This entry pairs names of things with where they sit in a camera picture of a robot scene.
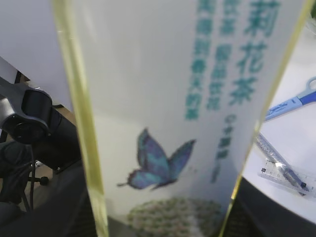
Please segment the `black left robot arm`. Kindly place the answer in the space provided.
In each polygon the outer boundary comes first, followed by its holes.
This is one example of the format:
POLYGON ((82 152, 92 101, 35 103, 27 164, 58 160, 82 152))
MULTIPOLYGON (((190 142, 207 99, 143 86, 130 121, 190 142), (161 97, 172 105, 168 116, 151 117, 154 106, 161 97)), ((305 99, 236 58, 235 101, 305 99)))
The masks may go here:
POLYGON ((12 138, 0 145, 1 202, 34 209, 36 161, 59 173, 81 160, 76 126, 59 113, 51 97, 26 84, 0 84, 0 129, 12 138))

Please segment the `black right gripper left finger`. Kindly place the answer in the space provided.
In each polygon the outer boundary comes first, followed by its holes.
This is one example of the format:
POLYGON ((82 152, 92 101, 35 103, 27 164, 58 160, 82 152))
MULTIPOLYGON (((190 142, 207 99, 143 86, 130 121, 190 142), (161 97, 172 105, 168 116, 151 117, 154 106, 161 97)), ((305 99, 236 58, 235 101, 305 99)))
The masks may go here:
POLYGON ((2 237, 95 237, 84 170, 75 164, 54 176, 48 200, 0 227, 2 237))

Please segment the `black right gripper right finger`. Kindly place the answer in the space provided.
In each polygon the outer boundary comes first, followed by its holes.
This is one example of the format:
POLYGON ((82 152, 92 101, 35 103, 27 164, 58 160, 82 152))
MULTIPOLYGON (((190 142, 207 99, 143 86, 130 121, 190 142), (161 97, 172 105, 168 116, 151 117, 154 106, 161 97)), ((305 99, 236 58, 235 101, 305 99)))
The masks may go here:
POLYGON ((242 179, 228 218, 230 237, 314 237, 316 225, 242 179))

